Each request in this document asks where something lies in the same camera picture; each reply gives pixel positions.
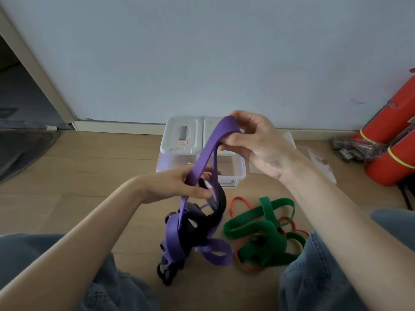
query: blue denim jeans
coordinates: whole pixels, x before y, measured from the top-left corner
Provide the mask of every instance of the blue denim jeans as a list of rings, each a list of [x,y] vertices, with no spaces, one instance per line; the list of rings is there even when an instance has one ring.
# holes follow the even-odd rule
[[[415,249],[415,212],[381,210],[372,218],[403,244]],[[0,236],[0,289],[53,246],[63,235]],[[304,252],[283,273],[282,311],[366,310],[320,237],[311,233]],[[142,281],[116,269],[110,254],[92,280],[78,311],[158,310],[157,299]]]

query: yellow band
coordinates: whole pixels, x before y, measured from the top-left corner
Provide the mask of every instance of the yellow band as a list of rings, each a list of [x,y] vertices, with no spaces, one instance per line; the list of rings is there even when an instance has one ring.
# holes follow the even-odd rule
[[[369,142],[371,142],[372,144],[377,144],[376,142],[374,142],[374,141],[372,141],[372,140],[369,140],[367,137],[366,137],[366,135],[364,135],[363,134],[363,131],[362,130],[360,130],[360,135],[366,140],[366,141],[369,141]]]
[[[406,162],[401,161],[398,157],[396,157],[392,151],[391,151],[391,147],[388,147],[388,153],[389,155],[391,155],[391,157],[396,160],[398,163],[400,163],[401,165],[404,165],[405,167],[411,168],[411,169],[415,169],[414,166],[408,165]]]

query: floor mat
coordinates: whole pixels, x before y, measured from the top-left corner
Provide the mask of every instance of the floor mat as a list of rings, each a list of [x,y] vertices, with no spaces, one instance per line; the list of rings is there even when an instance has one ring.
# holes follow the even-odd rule
[[[0,130],[0,183],[34,163],[59,137],[59,131]]]

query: person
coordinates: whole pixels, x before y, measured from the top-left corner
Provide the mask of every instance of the person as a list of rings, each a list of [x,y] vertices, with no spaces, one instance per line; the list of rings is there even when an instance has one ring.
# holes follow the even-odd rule
[[[231,115],[244,133],[225,138],[220,150],[236,152],[278,179],[316,229],[281,278],[280,309],[413,309],[413,212],[373,214],[377,224],[266,117],[245,111]],[[211,197],[209,190],[184,184],[190,169],[128,180],[66,235],[1,236],[0,310],[157,308],[150,289],[117,271],[108,254],[140,204],[179,195]]]

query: green strap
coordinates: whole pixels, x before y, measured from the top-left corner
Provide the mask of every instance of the green strap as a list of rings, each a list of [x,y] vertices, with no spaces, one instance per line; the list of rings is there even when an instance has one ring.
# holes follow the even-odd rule
[[[258,261],[262,266],[287,265],[299,255],[286,253],[287,239],[295,239],[304,247],[305,239],[293,232],[285,235],[278,232],[282,225],[275,217],[274,210],[288,205],[293,208],[290,219],[295,214],[294,201],[289,198],[279,198],[270,201],[269,197],[259,199],[260,206],[255,207],[239,216],[229,220],[223,225],[223,232],[229,239],[239,239],[250,236],[249,240],[241,246],[238,256],[241,262],[248,260]],[[265,220],[255,221],[264,216]]]

